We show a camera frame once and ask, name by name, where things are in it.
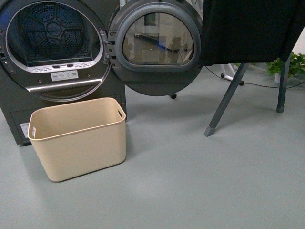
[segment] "metal leg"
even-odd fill
[[[245,71],[247,70],[249,66],[249,63],[242,63],[240,67],[238,68],[232,82],[230,83],[230,86],[228,90],[226,91],[222,101],[220,102],[213,119],[211,120],[209,126],[205,130],[204,135],[206,137],[211,136],[214,134],[217,124],[219,123],[221,117],[224,114],[224,111],[226,110],[231,98],[234,95],[234,92],[236,91],[236,88],[238,87],[240,81],[242,80]]]
[[[286,60],[285,62],[283,61],[283,64],[282,64],[280,90],[278,93],[277,108],[276,108],[276,111],[278,113],[284,112],[284,103],[285,103],[288,72],[289,72],[289,66],[290,66],[290,57],[291,56],[289,56],[288,60]]]

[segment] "open door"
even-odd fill
[[[200,72],[202,20],[184,0],[131,0],[103,33],[112,68],[146,95],[173,94]]]

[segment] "beige basket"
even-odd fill
[[[58,182],[123,162],[125,119],[112,98],[46,107],[32,114],[28,138]]]

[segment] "label sticker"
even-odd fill
[[[30,125],[30,123],[21,123],[20,124],[25,138],[28,138],[29,125]]]
[[[74,71],[51,73],[51,78],[53,82],[60,80],[78,79],[78,72],[77,70],[74,70]]]

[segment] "handle hole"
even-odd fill
[[[121,114],[121,112],[118,110],[118,113],[119,113],[119,116],[121,117],[121,118],[123,118],[123,115]]]

